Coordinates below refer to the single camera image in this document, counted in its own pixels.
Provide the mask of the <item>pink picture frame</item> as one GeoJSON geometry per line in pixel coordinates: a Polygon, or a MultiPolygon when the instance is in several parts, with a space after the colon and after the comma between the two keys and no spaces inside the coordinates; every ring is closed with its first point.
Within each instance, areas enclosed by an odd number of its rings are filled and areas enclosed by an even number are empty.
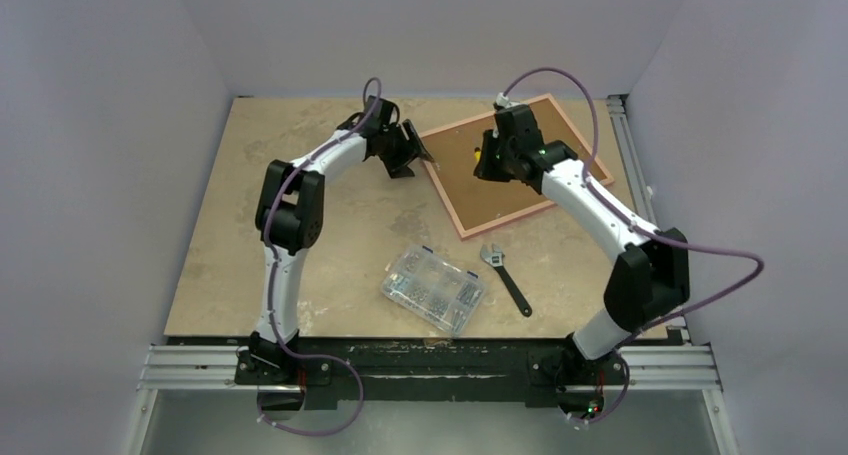
{"type": "MultiPolygon", "coordinates": [[[[561,140],[575,150],[581,160],[589,157],[587,137],[553,95],[540,95],[526,100],[526,103],[533,110],[546,142],[561,140]]],[[[425,168],[461,240],[554,205],[554,202],[520,182],[483,181],[473,175],[477,164],[474,149],[482,148],[484,131],[494,128],[494,111],[489,111],[420,135],[435,161],[424,162],[425,168]]],[[[600,156],[593,162],[590,173],[603,186],[615,183],[614,176],[600,156]]]]}

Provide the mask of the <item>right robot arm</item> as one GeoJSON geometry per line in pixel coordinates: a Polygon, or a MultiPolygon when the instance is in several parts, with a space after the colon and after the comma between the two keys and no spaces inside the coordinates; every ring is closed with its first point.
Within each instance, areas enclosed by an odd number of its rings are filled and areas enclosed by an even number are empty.
{"type": "Polygon", "coordinates": [[[483,134],[475,177],[529,186],[567,211],[612,262],[603,308],[570,335],[561,356],[564,374],[584,382],[599,371],[601,358],[688,301],[686,238],[677,229],[661,233],[628,211],[564,142],[545,142],[528,105],[500,108],[494,120],[483,134]]]}

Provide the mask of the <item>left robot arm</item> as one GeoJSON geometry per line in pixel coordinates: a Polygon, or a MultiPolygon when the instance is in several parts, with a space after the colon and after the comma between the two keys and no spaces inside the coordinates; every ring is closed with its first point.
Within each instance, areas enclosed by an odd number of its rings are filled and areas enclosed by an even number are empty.
{"type": "Polygon", "coordinates": [[[347,169],[378,159],[392,179],[408,178],[415,160],[431,160],[412,122],[397,104],[370,96],[317,148],[293,160],[272,161],[265,173],[255,226],[265,254],[263,306],[246,348],[242,372],[259,372],[284,384],[297,374],[292,344],[299,334],[297,305],[309,249],[324,222],[327,184],[347,169]]]}

